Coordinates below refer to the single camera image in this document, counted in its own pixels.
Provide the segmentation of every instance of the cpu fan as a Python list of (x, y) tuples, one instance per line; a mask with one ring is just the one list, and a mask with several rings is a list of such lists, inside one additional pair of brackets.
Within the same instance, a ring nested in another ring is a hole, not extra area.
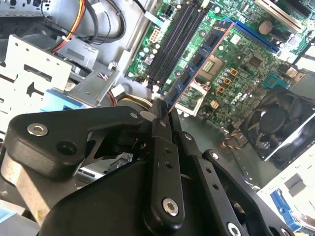
[(283, 169), (315, 138), (315, 103), (277, 86), (240, 126), (262, 160)]

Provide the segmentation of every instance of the screw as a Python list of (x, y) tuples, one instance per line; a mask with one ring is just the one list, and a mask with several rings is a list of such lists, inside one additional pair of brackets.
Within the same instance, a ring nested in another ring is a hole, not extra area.
[(45, 125), (43, 124), (30, 124), (27, 127), (27, 130), (30, 134), (35, 135), (35, 136), (45, 136), (46, 134), (48, 134), (48, 129)]
[(285, 236), (290, 236), (289, 232), (286, 229), (281, 228), (281, 231)]
[(166, 124), (165, 124), (164, 121), (160, 120), (159, 123), (160, 123), (162, 126), (166, 127)]
[(192, 140), (192, 137), (191, 137), (189, 134), (185, 134), (185, 137), (186, 137), (188, 140)]
[(138, 116), (137, 116), (135, 113), (130, 113), (130, 115), (131, 115), (133, 118), (135, 118), (135, 119), (138, 118)]
[(214, 152), (210, 152), (210, 151), (209, 151), (209, 153), (210, 153), (210, 155), (211, 155), (214, 159), (216, 159), (216, 160), (219, 159), (219, 156), (216, 155)]
[(232, 236), (241, 236), (240, 230), (233, 223), (228, 223), (227, 229)]
[(165, 198), (162, 202), (162, 205), (166, 213), (170, 214), (171, 216), (176, 216), (178, 214), (178, 206), (172, 199)]

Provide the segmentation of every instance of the pcie slot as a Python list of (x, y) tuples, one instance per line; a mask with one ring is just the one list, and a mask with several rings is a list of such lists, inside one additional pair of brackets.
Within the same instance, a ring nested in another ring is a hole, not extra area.
[(185, 30), (185, 25), (190, 20), (190, 17), (195, 10), (195, 2), (185, 3), (184, 7), (180, 11), (178, 19), (176, 20), (175, 26), (173, 27), (165, 43), (162, 45), (162, 50), (160, 50), (160, 53), (158, 53), (150, 67), (148, 78), (154, 79), (155, 75), (160, 70), (161, 63), (163, 63), (165, 58), (169, 56), (169, 52), (176, 44), (179, 35), (181, 35), (181, 33)]
[(289, 16), (280, 8), (278, 8), (275, 4), (273, 4), (269, 0), (255, 0), (254, 1), (258, 6), (268, 12), (270, 15), (275, 17), (278, 21), (282, 22), (285, 26), (287, 26), (294, 33), (301, 33), (303, 31), (303, 25), (300, 21), (295, 18)]
[(270, 52), (277, 53), (280, 50), (276, 45), (272, 44), (268, 40), (266, 40), (263, 37), (261, 37), (258, 33), (253, 31), (251, 28), (249, 28), (248, 26), (246, 26), (242, 22), (240, 22), (238, 20), (235, 21), (234, 27), (237, 28), (242, 33), (246, 34), (248, 37), (250, 37), (252, 40), (257, 42), (261, 46), (263, 46), (266, 49), (268, 49)]
[(201, 24), (203, 18), (205, 17), (205, 15), (207, 14), (208, 10), (207, 9), (203, 9), (202, 11), (200, 11), (196, 17), (193, 20), (193, 24), (191, 25), (191, 27), (189, 28), (188, 32), (185, 34), (185, 38), (183, 39), (183, 41), (178, 45), (178, 48), (175, 51), (175, 54), (171, 54), (171, 61), (169, 62), (169, 64), (167, 65), (166, 69), (163, 70), (163, 73), (161, 74), (161, 76), (159, 77), (160, 80), (160, 84), (164, 84), (164, 82), (167, 80), (167, 78), (170, 76), (170, 74), (172, 73), (173, 69), (176, 66), (176, 63), (178, 62), (179, 58), (181, 57), (181, 55), (183, 54), (183, 52), (185, 51), (187, 45), (189, 44), (189, 42), (191, 41), (191, 38), (193, 37), (193, 35), (195, 34), (195, 32), (198, 30), (199, 25)]

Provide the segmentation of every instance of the fan blade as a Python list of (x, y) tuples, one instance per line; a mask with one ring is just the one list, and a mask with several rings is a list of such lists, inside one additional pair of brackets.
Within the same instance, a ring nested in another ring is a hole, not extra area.
[(287, 110), (290, 120), (298, 119), (302, 114), (302, 102), (298, 97), (295, 97), (291, 106)]
[(283, 93), (276, 95), (277, 104), (284, 108), (286, 111), (289, 110), (291, 103), (293, 101), (293, 98), (291, 96), (285, 95)]
[(298, 127), (300, 126), (300, 121), (298, 119), (292, 120), (288, 124), (283, 126), (282, 134), (285, 137), (290, 136)]

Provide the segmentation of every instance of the metal linkage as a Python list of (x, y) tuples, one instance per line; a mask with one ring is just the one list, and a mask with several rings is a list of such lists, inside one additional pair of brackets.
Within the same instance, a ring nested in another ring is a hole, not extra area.
[[(123, 152), (131, 163), (76, 190), (78, 168)], [(39, 236), (293, 236), (223, 158), (201, 156), (161, 100), (141, 114), (111, 107), (18, 116), (0, 163), (23, 200), (12, 198), (42, 225)]]

